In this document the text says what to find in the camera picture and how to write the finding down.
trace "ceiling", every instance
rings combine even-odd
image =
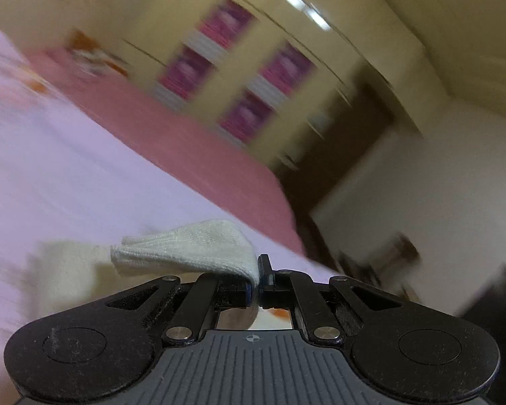
[[[455,97],[506,117],[506,0],[386,0]]]

